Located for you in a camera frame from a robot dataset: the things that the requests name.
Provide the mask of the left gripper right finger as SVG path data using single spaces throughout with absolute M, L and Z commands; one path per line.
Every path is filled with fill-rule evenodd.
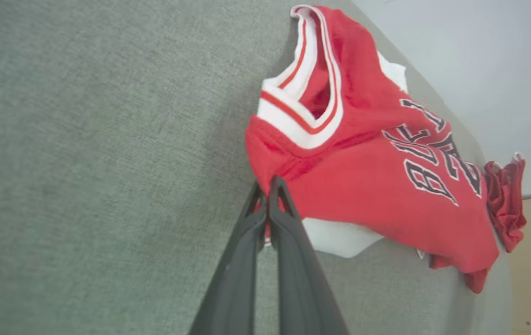
M 268 219 L 278 254 L 280 335 L 349 335 L 286 182 L 271 180 Z

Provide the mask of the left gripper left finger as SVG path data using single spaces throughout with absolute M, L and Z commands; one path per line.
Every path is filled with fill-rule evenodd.
M 266 222 L 267 196 L 254 183 L 188 335 L 253 335 L 257 254 Z

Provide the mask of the red shorts white stripe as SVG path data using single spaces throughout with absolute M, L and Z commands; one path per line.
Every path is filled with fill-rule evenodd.
M 507 253 L 511 253 L 524 238 L 522 229 L 527 223 L 522 196 L 525 166 L 524 155 L 517 151 L 505 166 L 490 161 L 483 167 L 487 208 L 492 225 Z

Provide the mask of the red basketball jersey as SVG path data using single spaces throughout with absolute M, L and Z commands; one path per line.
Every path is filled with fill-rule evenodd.
M 295 58 L 262 83 L 246 148 L 257 182 L 289 187 L 302 218 L 364 226 L 455 267 L 481 293 L 499 255 L 482 172 L 452 127 L 382 70 L 372 35 L 338 9 L 300 5 Z

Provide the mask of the grey fabric sofa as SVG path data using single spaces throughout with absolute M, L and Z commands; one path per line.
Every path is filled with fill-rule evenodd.
M 186 335 L 316 0 L 0 0 L 0 335 Z

